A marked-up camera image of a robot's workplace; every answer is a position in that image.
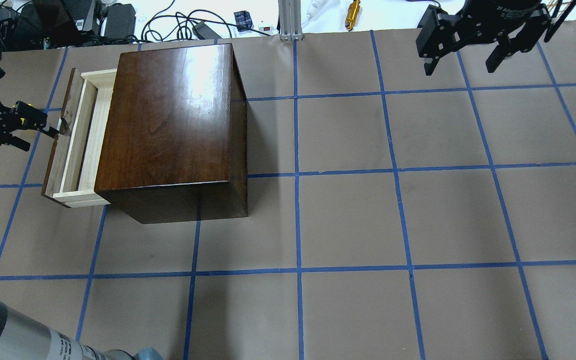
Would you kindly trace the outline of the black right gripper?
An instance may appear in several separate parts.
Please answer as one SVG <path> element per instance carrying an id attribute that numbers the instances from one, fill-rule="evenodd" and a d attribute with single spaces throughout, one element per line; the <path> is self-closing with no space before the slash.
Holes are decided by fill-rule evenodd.
<path id="1" fill-rule="evenodd" d="M 415 44 L 423 71 L 432 76 L 448 53 L 466 46 L 497 43 L 485 61 L 493 74 L 513 54 L 531 51 L 554 35 L 554 18 L 539 0 L 467 0 L 456 14 L 429 5 L 419 20 Z"/>

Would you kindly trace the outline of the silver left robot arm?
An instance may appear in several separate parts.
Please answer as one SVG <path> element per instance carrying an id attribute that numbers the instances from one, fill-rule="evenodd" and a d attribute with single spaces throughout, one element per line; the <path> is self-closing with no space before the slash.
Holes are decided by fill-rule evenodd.
<path id="1" fill-rule="evenodd" d="M 0 68 L 0 79 L 5 71 Z M 16 130 L 34 130 L 51 138 L 66 131 L 66 125 L 48 125 L 47 114 L 18 101 L 6 107 L 0 101 L 0 146 L 28 151 L 30 144 L 13 135 Z M 99 351 L 24 315 L 0 301 L 0 360 L 160 360 L 155 349 L 146 347 L 132 355 L 123 350 Z"/>

